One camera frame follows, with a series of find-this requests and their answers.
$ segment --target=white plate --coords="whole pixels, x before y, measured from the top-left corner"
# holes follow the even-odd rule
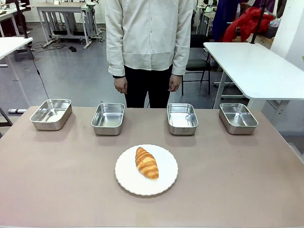
[[[159,170],[158,180],[143,176],[135,164],[138,147],[143,147],[152,154]],[[166,149],[155,145],[138,145],[131,147],[120,155],[115,165],[115,176],[120,185],[131,193],[150,196],[166,191],[175,182],[178,166],[174,156]]]

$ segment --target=white jacket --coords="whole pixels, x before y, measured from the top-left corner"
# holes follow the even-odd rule
[[[124,66],[183,75],[189,58],[193,0],[106,0],[109,73]]]

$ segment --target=black pants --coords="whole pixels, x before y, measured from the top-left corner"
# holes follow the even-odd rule
[[[124,68],[128,82],[128,94],[125,95],[128,108],[144,108],[147,92],[150,108],[167,107],[172,66],[164,71],[135,70],[126,66]]]

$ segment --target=jacket sleeve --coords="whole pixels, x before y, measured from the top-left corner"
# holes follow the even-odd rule
[[[192,0],[179,0],[179,14],[172,74],[184,75],[190,52]]]
[[[109,62],[109,73],[113,76],[124,76],[123,59],[123,9],[121,0],[106,0],[106,56]]]

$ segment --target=white desk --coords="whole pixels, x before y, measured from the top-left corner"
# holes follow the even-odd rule
[[[304,72],[260,44],[204,46],[224,70],[213,108],[218,108],[227,76],[250,99],[249,109],[262,110],[269,101],[276,109],[274,121],[290,100],[304,100]]]
[[[37,8],[42,31],[46,39],[46,45],[51,44],[54,42],[54,39],[58,38],[85,39],[86,45],[84,46],[84,49],[87,49],[92,43],[93,37],[103,40],[101,34],[97,31],[93,10],[87,3],[62,2],[59,5],[55,5],[52,2],[40,2],[30,4],[28,7]],[[63,15],[66,27],[64,34],[55,33],[55,31],[60,30],[57,24],[58,20],[56,13],[59,13],[60,21],[63,21],[61,14]],[[82,32],[79,33],[79,31],[77,31],[75,13],[81,14],[84,35],[82,35]]]
[[[15,18],[14,18],[14,13],[17,12],[17,8],[12,8],[12,9],[6,8],[5,11],[6,11],[5,14],[0,15],[0,22],[11,18],[11,20],[13,22],[13,25],[14,25],[16,35],[19,36],[19,31],[18,31],[16,21],[15,21]],[[0,24],[0,33],[1,33],[1,36],[4,37],[4,33],[3,33],[3,30],[2,30],[1,24]]]
[[[24,89],[20,83],[20,80],[16,74],[13,64],[11,63],[9,54],[18,48],[31,42],[33,38],[24,38],[24,37],[1,37],[0,38],[0,59],[5,58],[8,67],[13,71],[13,80],[16,81],[20,87],[20,90],[27,102],[27,105],[30,106],[28,97],[26,96]]]

